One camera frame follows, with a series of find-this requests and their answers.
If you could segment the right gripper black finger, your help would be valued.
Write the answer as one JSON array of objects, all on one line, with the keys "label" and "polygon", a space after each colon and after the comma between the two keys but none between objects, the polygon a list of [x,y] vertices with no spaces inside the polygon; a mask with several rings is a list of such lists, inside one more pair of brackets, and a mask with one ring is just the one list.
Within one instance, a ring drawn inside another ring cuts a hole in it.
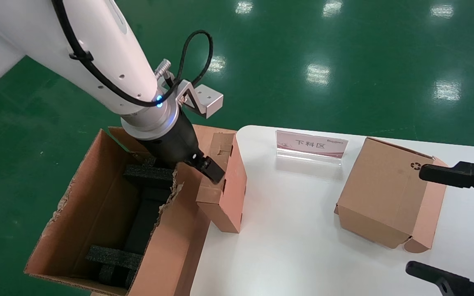
[{"label": "right gripper black finger", "polygon": [[435,284],[443,296],[474,296],[474,282],[466,277],[418,261],[409,261],[406,265],[406,273]]},{"label": "right gripper black finger", "polygon": [[420,168],[419,178],[450,187],[474,189],[474,163],[460,161],[453,167],[425,164]]}]

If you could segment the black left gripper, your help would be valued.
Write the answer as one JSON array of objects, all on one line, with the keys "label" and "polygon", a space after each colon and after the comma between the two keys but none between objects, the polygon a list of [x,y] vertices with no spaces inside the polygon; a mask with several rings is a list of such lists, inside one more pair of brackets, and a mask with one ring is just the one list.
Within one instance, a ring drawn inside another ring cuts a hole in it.
[{"label": "black left gripper", "polygon": [[169,166],[184,162],[201,172],[213,184],[219,184],[225,171],[213,159],[205,157],[199,148],[194,127],[186,114],[179,111],[175,125],[155,140],[138,140],[148,152]]}]

